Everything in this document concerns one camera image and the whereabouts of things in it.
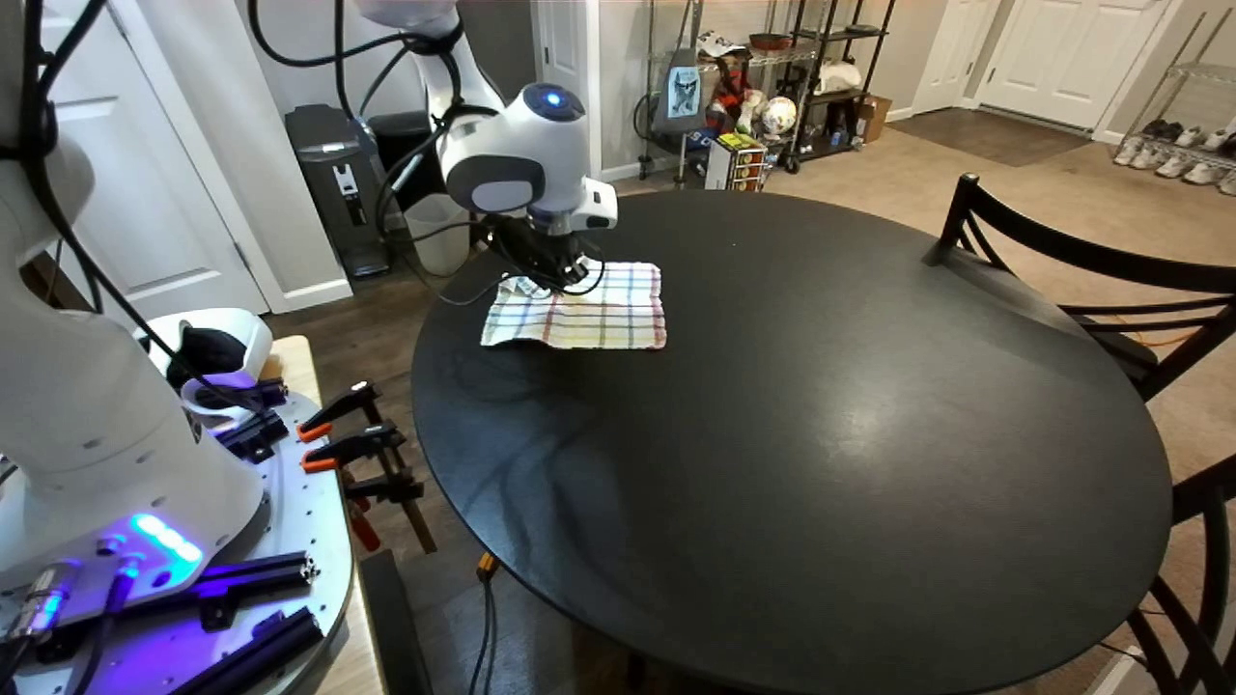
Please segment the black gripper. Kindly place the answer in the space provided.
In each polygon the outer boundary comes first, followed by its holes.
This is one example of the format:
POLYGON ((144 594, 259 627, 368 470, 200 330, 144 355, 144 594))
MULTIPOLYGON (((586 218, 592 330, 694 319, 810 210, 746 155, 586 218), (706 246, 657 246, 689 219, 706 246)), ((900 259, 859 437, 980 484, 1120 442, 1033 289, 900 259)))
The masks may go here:
POLYGON ((550 236, 534 219, 486 218, 483 242, 550 292, 586 280, 586 242, 579 236, 550 236))

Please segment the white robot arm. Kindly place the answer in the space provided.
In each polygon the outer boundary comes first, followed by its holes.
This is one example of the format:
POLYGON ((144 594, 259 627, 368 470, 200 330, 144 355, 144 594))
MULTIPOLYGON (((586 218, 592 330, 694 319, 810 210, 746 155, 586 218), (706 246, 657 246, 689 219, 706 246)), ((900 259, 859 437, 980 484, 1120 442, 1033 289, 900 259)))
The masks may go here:
POLYGON ((592 179, 585 99, 529 83, 514 99, 483 76, 455 0, 355 0, 419 56, 443 193, 480 218, 486 246, 541 289, 574 289, 586 233, 619 223, 619 193, 592 179))

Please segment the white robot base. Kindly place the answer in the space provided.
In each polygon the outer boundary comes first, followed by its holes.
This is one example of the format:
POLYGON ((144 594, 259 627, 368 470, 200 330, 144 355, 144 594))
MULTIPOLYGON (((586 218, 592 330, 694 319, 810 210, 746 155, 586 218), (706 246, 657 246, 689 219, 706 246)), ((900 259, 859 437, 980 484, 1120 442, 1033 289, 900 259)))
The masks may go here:
POLYGON ((0 449, 5 591, 23 636, 81 630, 74 695, 292 695, 349 587, 305 573, 209 630, 234 573, 344 533, 335 492, 290 444, 251 464, 167 382, 130 307, 53 308, 23 265, 53 242, 101 273, 196 233, 204 193, 124 61, 115 111, 74 83, 111 52, 108 0, 5 0, 0 449))

